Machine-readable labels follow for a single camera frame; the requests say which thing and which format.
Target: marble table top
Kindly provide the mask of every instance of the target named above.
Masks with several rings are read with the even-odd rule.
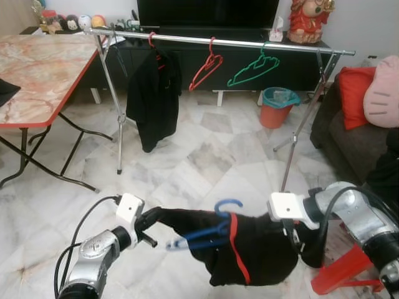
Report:
[[[96,53],[92,36],[0,36],[0,78],[21,87],[0,128],[51,125]]]

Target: red cushion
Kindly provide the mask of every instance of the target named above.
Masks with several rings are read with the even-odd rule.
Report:
[[[344,67],[339,73],[344,123],[347,130],[368,123],[364,116],[363,98],[373,82],[375,67]]]

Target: gray sofa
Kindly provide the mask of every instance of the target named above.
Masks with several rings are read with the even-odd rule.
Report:
[[[340,179],[363,184],[377,159],[387,151],[387,134],[388,129],[371,124],[345,129],[337,75],[316,114],[310,140],[326,154]]]

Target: red plastic stool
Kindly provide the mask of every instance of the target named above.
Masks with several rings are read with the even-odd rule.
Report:
[[[321,268],[319,274],[312,280],[312,288],[319,295],[325,295],[339,287],[359,287],[370,285],[373,286],[374,292],[384,289],[379,279],[374,280],[351,280],[356,275],[373,267],[370,259],[363,253],[358,245],[354,245],[352,249],[341,256],[333,264],[328,267]]]

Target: red statue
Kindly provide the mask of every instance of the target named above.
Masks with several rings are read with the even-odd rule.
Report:
[[[320,41],[322,23],[333,10],[334,0],[292,0],[288,38],[300,44]]]

